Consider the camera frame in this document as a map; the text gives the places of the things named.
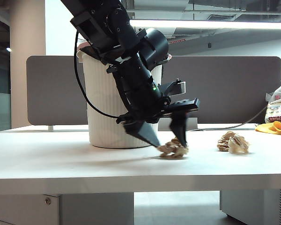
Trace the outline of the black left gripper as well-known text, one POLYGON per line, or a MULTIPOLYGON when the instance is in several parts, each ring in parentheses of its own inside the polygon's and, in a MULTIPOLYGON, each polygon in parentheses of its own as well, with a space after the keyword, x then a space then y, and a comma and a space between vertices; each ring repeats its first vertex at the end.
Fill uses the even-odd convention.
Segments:
POLYGON ((195 98, 171 103, 170 98, 185 93, 185 82, 177 79, 163 85, 157 84, 140 57, 113 62, 112 75, 128 110, 116 122, 124 123, 127 134, 158 147, 160 142, 148 123, 157 123, 160 117, 171 116, 171 131, 181 145, 187 147, 187 113, 197 111, 200 101, 195 98))

